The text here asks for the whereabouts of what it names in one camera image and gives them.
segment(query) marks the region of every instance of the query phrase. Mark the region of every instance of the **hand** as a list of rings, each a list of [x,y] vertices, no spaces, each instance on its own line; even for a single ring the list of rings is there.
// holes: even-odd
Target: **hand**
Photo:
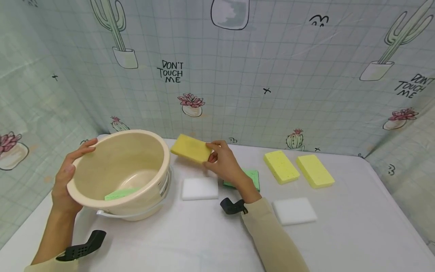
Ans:
[[[220,178],[230,182],[237,187],[249,177],[243,172],[234,157],[233,151],[223,140],[213,141],[205,144],[213,149],[213,153],[208,157],[208,161],[203,163],[204,167],[216,173]]]
[[[55,212],[61,214],[70,214],[76,216],[78,212],[83,208],[82,205],[77,203],[67,190],[68,182],[73,178],[76,171],[73,162],[81,156],[91,153],[95,150],[95,147],[90,147],[97,143],[97,138],[84,142],[79,149],[69,153],[64,162],[62,163],[59,172],[56,174],[56,180],[54,182],[51,197],[53,199],[53,208]]]

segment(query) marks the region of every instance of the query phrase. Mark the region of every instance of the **beige plastic bucket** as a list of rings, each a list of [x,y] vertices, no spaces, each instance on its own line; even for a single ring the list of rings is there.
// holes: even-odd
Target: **beige plastic bucket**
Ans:
[[[171,182],[169,147],[157,134],[129,130],[111,134],[96,150],[74,161],[68,183],[71,197],[100,215],[129,221],[145,219],[162,207]],[[116,190],[140,188],[123,198],[105,201]]]

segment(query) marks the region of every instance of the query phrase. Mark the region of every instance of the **white melamine sponge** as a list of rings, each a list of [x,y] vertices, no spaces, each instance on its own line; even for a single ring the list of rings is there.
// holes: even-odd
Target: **white melamine sponge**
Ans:
[[[181,199],[217,199],[218,181],[216,178],[186,178],[183,182]]]
[[[301,224],[317,220],[317,215],[307,198],[290,198],[272,202],[281,225]]]

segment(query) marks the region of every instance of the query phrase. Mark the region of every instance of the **backdrop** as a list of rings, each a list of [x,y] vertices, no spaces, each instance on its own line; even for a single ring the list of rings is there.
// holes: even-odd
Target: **backdrop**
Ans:
[[[360,156],[435,240],[433,0],[7,0],[0,13],[0,246],[67,151],[135,128]]]

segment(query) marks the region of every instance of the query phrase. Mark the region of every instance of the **sleeve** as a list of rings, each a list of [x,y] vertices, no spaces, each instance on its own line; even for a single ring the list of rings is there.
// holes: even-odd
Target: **sleeve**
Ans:
[[[278,222],[265,198],[245,204],[243,222],[267,272],[309,272],[298,248]]]
[[[78,259],[70,262],[60,262],[56,258],[53,258],[46,262],[30,265],[24,269],[24,272],[77,272],[78,263]]]

